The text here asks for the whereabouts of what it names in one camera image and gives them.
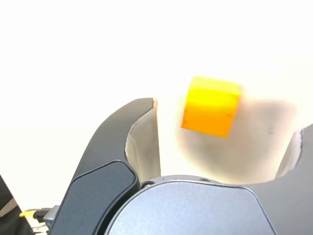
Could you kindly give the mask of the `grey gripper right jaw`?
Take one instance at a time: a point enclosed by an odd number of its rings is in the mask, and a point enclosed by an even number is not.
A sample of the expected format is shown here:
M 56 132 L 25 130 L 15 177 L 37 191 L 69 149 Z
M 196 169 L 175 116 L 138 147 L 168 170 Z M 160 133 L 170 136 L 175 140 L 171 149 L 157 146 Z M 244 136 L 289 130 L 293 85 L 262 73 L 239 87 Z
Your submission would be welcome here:
M 310 235 L 313 232 L 313 129 L 302 131 L 296 167 L 266 183 L 231 186 L 168 181 L 134 195 L 108 235 Z

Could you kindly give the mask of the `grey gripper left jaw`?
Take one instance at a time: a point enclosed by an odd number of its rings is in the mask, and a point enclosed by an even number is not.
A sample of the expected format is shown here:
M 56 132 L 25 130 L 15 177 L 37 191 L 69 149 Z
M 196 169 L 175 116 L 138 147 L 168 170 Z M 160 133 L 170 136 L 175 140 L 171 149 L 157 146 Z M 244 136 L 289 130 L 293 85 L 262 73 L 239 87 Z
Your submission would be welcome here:
M 125 145 L 132 125 L 153 109 L 139 98 L 111 114 L 90 139 L 56 213 L 51 235 L 103 235 L 118 209 L 140 190 Z

